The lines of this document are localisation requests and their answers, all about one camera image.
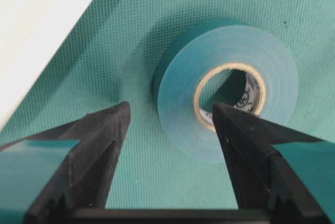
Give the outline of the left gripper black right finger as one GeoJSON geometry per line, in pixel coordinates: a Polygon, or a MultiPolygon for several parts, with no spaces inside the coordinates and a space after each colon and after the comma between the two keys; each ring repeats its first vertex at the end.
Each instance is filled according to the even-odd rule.
{"type": "Polygon", "coordinates": [[[334,144],[223,103],[213,122],[238,210],[222,223],[334,223],[334,144]]]}

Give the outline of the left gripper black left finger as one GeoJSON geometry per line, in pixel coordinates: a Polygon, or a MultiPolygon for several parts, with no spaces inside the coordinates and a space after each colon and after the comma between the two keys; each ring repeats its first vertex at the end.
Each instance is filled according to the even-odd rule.
{"type": "Polygon", "coordinates": [[[128,102],[1,146],[1,223],[56,223],[104,208],[130,124],[128,102]]]}

